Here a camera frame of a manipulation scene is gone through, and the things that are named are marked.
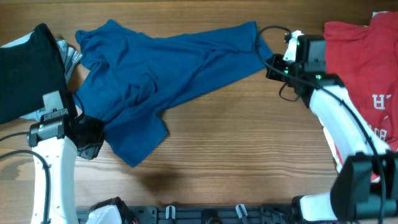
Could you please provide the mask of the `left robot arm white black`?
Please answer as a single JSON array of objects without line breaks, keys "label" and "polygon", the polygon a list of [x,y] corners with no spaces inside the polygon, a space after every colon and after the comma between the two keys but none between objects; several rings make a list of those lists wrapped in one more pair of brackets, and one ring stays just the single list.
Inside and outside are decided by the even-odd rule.
[{"label": "left robot arm white black", "polygon": [[74,171],[77,157],[97,157],[104,122],[78,114],[72,94],[44,94],[45,114],[30,126],[28,145],[35,163],[32,223],[78,223]]}]

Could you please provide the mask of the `blue t-shirt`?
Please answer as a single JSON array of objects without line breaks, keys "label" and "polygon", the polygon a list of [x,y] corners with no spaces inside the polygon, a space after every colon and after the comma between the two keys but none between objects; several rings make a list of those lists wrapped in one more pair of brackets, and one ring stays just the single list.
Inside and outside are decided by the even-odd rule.
[{"label": "blue t-shirt", "polygon": [[110,20],[75,34],[88,76],[77,89],[85,113],[105,123],[126,164],[142,162],[168,135],[160,113],[248,77],[273,53],[253,21],[152,38]]}]

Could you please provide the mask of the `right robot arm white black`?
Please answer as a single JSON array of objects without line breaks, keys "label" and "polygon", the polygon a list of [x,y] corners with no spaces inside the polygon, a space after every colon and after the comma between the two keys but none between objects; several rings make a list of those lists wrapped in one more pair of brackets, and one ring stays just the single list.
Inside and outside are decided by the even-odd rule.
[{"label": "right robot arm white black", "polygon": [[267,77],[294,89],[328,131],[343,161],[329,192],[296,199],[297,220],[397,216],[397,154],[366,124],[340,78],[326,73],[324,38],[286,33],[285,42],[286,54],[266,61]]}]

